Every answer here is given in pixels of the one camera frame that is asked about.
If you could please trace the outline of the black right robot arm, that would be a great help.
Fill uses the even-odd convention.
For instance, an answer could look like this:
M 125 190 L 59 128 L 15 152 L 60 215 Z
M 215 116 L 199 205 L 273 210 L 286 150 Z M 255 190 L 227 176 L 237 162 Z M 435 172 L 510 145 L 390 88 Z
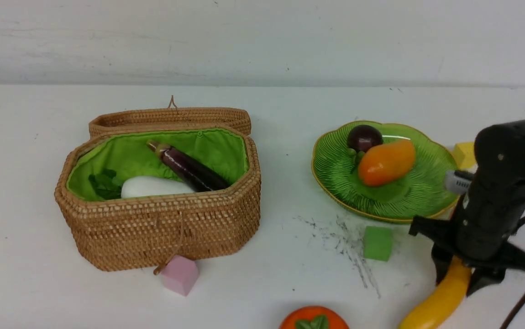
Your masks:
M 458 258 L 473 269 L 467 296 L 525 272 L 525 251 L 508 239 L 525 225 L 525 120 L 496 124 L 476 135 L 478 169 L 448 221 L 414 217 L 409 234 L 430 238 L 436 283 Z

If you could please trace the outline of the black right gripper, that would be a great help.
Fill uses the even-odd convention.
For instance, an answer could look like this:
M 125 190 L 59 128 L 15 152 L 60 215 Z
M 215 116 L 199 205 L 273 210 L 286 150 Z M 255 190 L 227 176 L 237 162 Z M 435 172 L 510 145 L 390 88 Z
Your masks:
M 431 259 L 436 270 L 436 286 L 446 277 L 454 256 L 476 268 L 470 278 L 467 297 L 480 289 L 502 283 L 505 269 L 525 271 L 525 251 L 509 242 L 503 242 L 488 257 L 482 256 L 484 247 L 481 244 L 474 251 L 467 251 L 458 246 L 457 227 L 451 221 L 423 217 L 415 217 L 410 225 L 409 235 L 421 234 L 434 242 Z

